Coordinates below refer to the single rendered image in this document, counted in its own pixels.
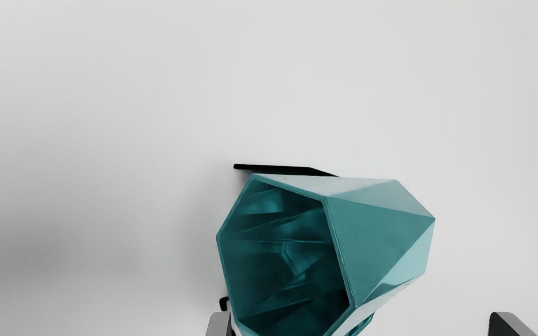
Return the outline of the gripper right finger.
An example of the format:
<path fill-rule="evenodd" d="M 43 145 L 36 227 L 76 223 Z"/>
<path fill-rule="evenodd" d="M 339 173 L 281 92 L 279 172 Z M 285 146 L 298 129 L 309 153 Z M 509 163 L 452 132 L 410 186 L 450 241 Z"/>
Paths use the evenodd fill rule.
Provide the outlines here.
<path fill-rule="evenodd" d="M 489 336 L 538 336 L 515 314 L 500 311 L 489 315 Z"/>

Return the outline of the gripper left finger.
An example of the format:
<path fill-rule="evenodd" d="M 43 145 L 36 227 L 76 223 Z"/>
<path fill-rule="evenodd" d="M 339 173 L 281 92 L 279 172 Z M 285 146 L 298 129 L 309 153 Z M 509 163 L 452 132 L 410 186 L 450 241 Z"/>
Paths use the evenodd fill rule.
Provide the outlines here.
<path fill-rule="evenodd" d="M 211 314 L 206 336 L 232 336 L 231 313 L 228 311 L 216 311 Z"/>

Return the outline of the teal faceted mug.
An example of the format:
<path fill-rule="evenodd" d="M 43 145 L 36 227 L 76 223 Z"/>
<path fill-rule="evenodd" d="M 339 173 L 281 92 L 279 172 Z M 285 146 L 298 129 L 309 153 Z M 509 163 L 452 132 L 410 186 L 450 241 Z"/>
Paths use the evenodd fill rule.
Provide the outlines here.
<path fill-rule="evenodd" d="M 241 336 L 357 336 L 424 274 L 434 228 L 397 180 L 252 174 L 216 236 Z"/>

